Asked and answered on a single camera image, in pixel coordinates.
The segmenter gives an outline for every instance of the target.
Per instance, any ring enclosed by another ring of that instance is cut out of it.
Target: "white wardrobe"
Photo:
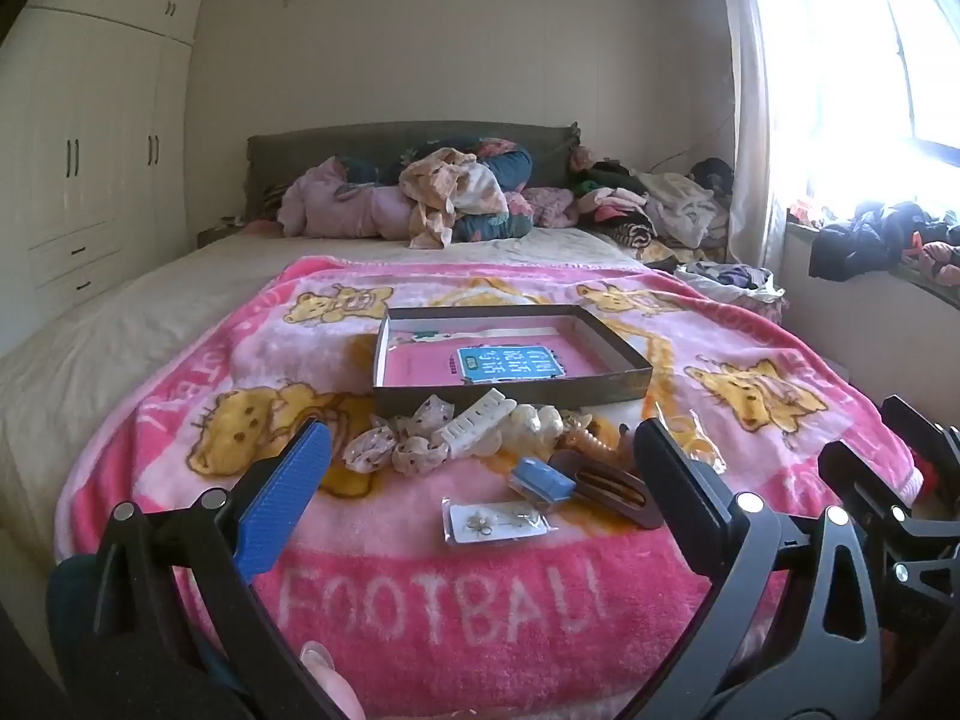
[[[0,354],[190,250],[200,0],[30,0],[0,45]]]

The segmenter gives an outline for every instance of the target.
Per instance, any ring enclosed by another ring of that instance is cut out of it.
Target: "windowsill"
[[[794,223],[789,221],[786,225],[787,234],[794,236],[795,238],[800,239],[801,241],[812,244],[813,240],[817,237],[817,229],[814,227],[809,227],[805,224]],[[956,309],[960,309],[960,287],[941,287],[939,284],[932,284],[923,277],[923,274],[918,274],[914,269],[909,268],[906,265],[894,265],[889,269],[888,274],[894,276],[894,278],[901,279],[902,281],[909,281],[911,284],[914,284],[917,287],[920,287],[924,292],[934,295],[935,298],[943,300],[944,303],[949,303]]]

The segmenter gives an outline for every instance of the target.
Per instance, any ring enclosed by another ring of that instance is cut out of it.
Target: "window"
[[[934,0],[758,0],[796,194],[960,211],[960,40]]]

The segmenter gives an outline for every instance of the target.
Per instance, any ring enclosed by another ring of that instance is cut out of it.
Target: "gray headboard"
[[[519,143],[534,158],[530,186],[565,187],[570,149],[580,141],[580,128],[575,123],[538,127],[497,122],[384,122],[254,135],[247,141],[247,218],[258,217],[267,189],[297,180],[334,154],[366,159],[385,170],[408,148],[461,135]]]

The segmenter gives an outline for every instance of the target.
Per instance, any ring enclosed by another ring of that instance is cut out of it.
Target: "small blue package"
[[[534,458],[523,458],[510,475],[510,487],[542,511],[573,498],[577,483]]]

